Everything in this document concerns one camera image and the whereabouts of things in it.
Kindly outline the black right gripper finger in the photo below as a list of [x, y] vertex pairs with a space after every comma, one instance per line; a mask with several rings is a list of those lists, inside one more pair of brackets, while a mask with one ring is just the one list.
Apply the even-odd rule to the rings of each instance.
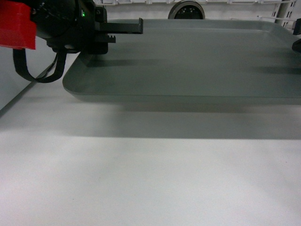
[[301, 39], [298, 39], [292, 44], [292, 50], [301, 53]]

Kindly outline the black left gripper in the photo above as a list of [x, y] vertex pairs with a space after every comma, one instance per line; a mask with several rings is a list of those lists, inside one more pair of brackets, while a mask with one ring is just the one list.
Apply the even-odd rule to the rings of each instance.
[[134, 23], [107, 23], [104, 7], [92, 0], [31, 0], [31, 21], [36, 36], [44, 39], [54, 52], [78, 53], [91, 48], [92, 54], [105, 54], [113, 34], [143, 34], [143, 19]]

